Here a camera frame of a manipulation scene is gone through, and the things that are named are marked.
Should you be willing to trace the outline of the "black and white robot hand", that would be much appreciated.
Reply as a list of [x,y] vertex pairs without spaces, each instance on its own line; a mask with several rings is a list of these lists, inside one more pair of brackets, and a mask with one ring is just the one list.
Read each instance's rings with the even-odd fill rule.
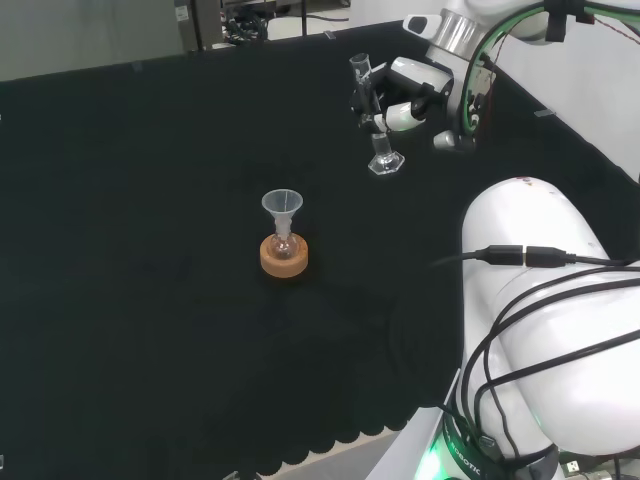
[[358,126],[371,134],[420,126],[430,109],[447,106],[454,83],[450,73],[405,57],[372,67],[369,55],[360,53],[350,65],[354,77],[350,108]]

